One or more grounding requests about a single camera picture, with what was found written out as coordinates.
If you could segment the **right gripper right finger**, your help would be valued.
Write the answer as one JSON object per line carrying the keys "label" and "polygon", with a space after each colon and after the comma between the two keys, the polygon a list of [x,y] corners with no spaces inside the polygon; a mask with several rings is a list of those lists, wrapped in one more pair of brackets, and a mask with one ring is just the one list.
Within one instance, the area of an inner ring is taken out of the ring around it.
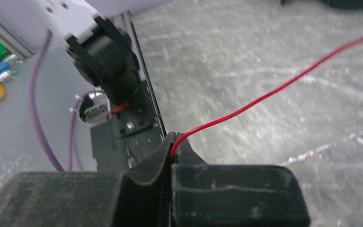
{"label": "right gripper right finger", "polygon": [[177,135],[172,165],[174,227],[308,227],[307,204],[287,167],[208,164]]}

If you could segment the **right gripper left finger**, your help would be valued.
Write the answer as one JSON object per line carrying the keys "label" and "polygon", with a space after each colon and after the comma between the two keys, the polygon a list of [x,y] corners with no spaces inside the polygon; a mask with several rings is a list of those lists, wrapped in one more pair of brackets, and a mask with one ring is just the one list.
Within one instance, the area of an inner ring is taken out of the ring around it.
{"label": "right gripper left finger", "polygon": [[0,190],[0,227],[167,227],[177,134],[125,172],[22,172]]}

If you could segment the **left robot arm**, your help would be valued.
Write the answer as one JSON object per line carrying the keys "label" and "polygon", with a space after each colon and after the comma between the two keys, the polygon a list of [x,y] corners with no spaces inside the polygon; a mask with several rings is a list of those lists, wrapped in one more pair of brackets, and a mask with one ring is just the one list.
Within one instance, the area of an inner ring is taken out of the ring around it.
{"label": "left robot arm", "polygon": [[73,58],[82,77],[100,87],[112,104],[138,95],[138,65],[127,32],[85,0],[31,0],[29,4]]}

